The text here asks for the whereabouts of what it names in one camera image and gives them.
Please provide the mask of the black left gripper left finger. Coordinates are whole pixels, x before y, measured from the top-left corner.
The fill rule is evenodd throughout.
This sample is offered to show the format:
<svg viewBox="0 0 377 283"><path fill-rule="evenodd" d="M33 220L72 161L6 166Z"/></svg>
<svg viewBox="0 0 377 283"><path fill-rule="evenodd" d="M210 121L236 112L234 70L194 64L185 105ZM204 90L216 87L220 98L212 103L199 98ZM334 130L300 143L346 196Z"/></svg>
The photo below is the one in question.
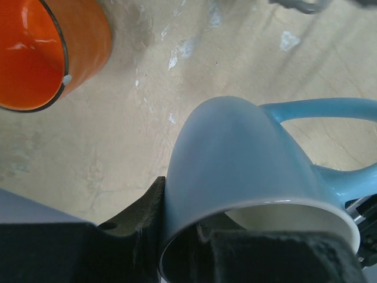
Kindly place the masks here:
<svg viewBox="0 0 377 283"><path fill-rule="evenodd" d="M1 281L159 282L165 181L100 225L1 190Z"/></svg>

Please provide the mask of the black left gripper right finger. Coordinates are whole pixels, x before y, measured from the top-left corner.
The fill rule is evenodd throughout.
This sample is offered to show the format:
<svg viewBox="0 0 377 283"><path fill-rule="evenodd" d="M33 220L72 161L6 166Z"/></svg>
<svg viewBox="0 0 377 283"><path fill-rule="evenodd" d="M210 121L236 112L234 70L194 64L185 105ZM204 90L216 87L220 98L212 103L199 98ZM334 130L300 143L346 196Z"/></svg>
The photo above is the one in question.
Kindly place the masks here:
<svg viewBox="0 0 377 283"><path fill-rule="evenodd" d="M366 282L376 266L376 196L348 206L361 229L353 256L328 233L249 232L225 214L199 222L196 278L199 282Z"/></svg>

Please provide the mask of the light blue ceramic mug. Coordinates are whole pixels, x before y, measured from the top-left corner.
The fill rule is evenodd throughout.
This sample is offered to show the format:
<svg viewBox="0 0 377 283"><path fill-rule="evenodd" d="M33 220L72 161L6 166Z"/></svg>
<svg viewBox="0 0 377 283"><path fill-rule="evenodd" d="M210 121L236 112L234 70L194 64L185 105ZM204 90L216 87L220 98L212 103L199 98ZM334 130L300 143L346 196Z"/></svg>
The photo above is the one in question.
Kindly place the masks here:
<svg viewBox="0 0 377 283"><path fill-rule="evenodd" d="M164 189L159 269L166 281L190 282L183 233L215 216L250 231L330 232L358 251L360 232L345 203L376 193L376 166L338 171L315 165L282 126L312 117L375 121L376 101L320 98L257 106L225 96L189 115Z"/></svg>

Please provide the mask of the orange ceramic mug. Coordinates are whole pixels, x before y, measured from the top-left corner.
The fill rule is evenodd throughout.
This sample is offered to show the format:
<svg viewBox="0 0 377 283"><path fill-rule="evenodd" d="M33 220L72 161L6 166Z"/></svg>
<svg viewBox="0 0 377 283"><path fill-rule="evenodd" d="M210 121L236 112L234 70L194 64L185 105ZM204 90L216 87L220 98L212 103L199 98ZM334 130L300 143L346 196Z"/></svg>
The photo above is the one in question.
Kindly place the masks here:
<svg viewBox="0 0 377 283"><path fill-rule="evenodd" d="M97 1L1 1L1 108L50 107L98 73L111 49Z"/></svg>

